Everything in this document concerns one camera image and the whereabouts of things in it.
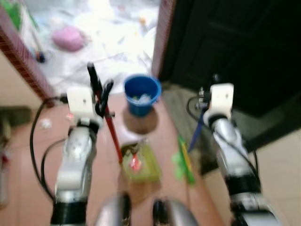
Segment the red object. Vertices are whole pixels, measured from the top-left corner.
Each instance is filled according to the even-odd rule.
[[[2,156],[0,155],[0,161],[2,161],[2,168],[5,168],[6,166],[8,166],[10,159],[5,153],[3,153]]]
[[[110,113],[110,110],[109,110],[108,106],[106,106],[106,108],[105,108],[105,113],[106,113],[106,115],[109,115],[109,113]],[[105,117],[105,120],[107,121],[111,136],[112,136],[113,141],[114,141],[114,145],[115,145],[115,148],[116,148],[116,151],[117,151],[119,163],[122,163],[122,154],[121,154],[118,138],[117,138],[117,135],[116,135],[115,127],[114,127],[114,124],[113,124],[113,120],[110,116]]]
[[[66,118],[69,119],[69,120],[72,120],[73,117],[74,117],[74,115],[73,115],[72,113],[68,113],[68,114],[66,115]]]
[[[137,154],[133,155],[130,167],[133,169],[133,171],[138,171],[141,168],[141,161],[139,160]]]

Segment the white tile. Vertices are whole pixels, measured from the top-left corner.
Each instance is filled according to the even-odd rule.
[[[283,226],[293,226],[290,224],[286,213],[282,210],[280,203],[278,203],[275,199],[270,200],[270,203],[272,206],[272,211],[275,214],[275,217],[280,221],[280,223]]]
[[[263,191],[270,198],[300,196],[301,140],[294,133],[258,150]]]
[[[221,171],[216,169],[203,177],[211,198],[222,218],[224,225],[230,225],[232,213],[230,211],[230,198]]]
[[[286,216],[286,219],[289,222],[289,225],[297,226],[301,225],[301,200],[300,198],[296,199],[285,199],[278,201],[280,209],[283,214]]]

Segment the blue stick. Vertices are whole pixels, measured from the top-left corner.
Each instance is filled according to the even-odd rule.
[[[196,141],[197,141],[197,138],[199,137],[201,131],[202,131],[202,127],[203,127],[203,124],[204,124],[204,121],[203,121],[203,111],[201,113],[201,115],[199,116],[199,119],[198,119],[198,125],[197,125],[197,128],[196,130],[194,131],[193,133],[193,136],[192,136],[192,140],[189,144],[189,148],[188,148],[188,153],[192,150],[192,148],[194,147]]]

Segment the green object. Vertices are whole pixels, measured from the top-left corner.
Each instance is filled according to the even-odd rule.
[[[130,149],[137,145],[140,145],[137,155],[141,161],[141,168],[138,171],[134,171],[130,167],[130,163],[133,159]],[[123,157],[122,169],[128,180],[131,182],[155,182],[160,180],[162,174],[161,169],[147,141],[142,140],[138,143],[124,145],[121,148],[121,154]]]
[[[182,177],[186,177],[186,180],[189,184],[195,183],[195,178],[193,176],[191,163],[188,157],[187,148],[185,141],[179,135],[178,136],[178,143],[180,151],[173,155],[172,162],[177,165],[175,170],[176,178],[180,179]]]
[[[10,17],[12,23],[19,31],[21,27],[21,6],[20,3],[14,2],[10,3],[7,0],[1,0],[1,5],[7,12],[8,16]]]

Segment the black cable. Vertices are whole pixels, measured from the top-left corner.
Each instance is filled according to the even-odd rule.
[[[197,122],[199,121],[199,118],[197,116],[195,116],[189,109],[189,104],[190,102],[193,100],[193,99],[196,99],[198,98],[198,96],[196,97],[191,97],[188,99],[187,101],[187,104],[186,104],[186,110],[187,110],[187,113],[194,119],[196,120]],[[260,182],[260,178],[259,178],[259,165],[258,165],[258,158],[257,158],[257,153],[256,153],[256,150],[253,150],[253,155],[254,155],[254,159],[255,159],[255,167],[254,168],[254,165],[250,162],[250,160],[248,160],[248,158],[246,158],[242,153],[241,151],[235,147],[233,144],[229,143],[220,133],[218,133],[216,130],[214,131],[218,137],[220,139],[222,139],[227,145],[231,146],[247,163],[248,165],[250,166],[253,174],[256,176],[256,179],[258,180],[258,183],[259,185],[261,186],[261,182]]]
[[[43,154],[43,158],[42,158],[42,162],[41,162],[41,183],[42,183],[42,186],[44,189],[47,190],[47,193],[50,193],[51,195],[53,194],[49,188],[49,185],[47,184],[46,182],[46,179],[45,179],[45,161],[46,161],[46,157],[48,155],[48,153],[52,150],[52,148],[60,143],[62,143],[63,141],[65,141],[65,138],[64,139],[61,139],[61,140],[58,140],[58,141],[55,141],[53,144],[51,144],[44,152]]]
[[[256,172],[257,172],[257,174],[258,174],[258,176],[259,176],[259,164],[258,164],[258,158],[257,158],[257,153],[256,153],[257,150],[256,150],[256,149],[250,150],[250,149],[251,149],[250,143],[248,142],[248,140],[247,140],[245,137],[242,136],[242,138],[243,138],[243,140],[245,141],[245,144],[246,144],[246,146],[247,146],[247,150],[249,149],[249,152],[252,152],[252,153],[253,153],[254,160],[255,160],[255,168],[256,168]]]
[[[195,116],[195,115],[190,111],[190,109],[189,109],[189,104],[190,104],[190,102],[191,102],[193,99],[198,99],[198,96],[196,96],[196,97],[191,97],[191,98],[188,99],[187,105],[186,105],[186,111],[187,111],[187,113],[188,113],[194,120],[196,120],[196,121],[198,122],[199,117]]]
[[[32,166],[33,166],[34,174],[35,174],[37,180],[39,181],[39,183],[41,184],[41,186],[44,188],[44,190],[46,191],[46,193],[48,194],[48,196],[52,200],[53,200],[53,195],[50,193],[50,191],[45,189],[45,187],[43,186],[42,181],[41,181],[41,177],[40,177],[39,172],[38,172],[38,167],[37,167],[36,159],[35,159],[35,156],[34,156],[34,149],[33,149],[33,134],[34,134],[34,129],[36,128],[39,116],[40,116],[44,106],[48,102],[53,101],[53,100],[58,100],[58,99],[59,99],[59,97],[52,97],[52,98],[48,98],[48,99],[43,101],[43,103],[41,104],[41,106],[39,107],[39,109],[36,113],[36,116],[34,117],[34,120],[33,120],[33,123],[32,123],[32,129],[30,131],[30,138],[29,138],[30,155],[31,155],[31,159],[32,159]]]

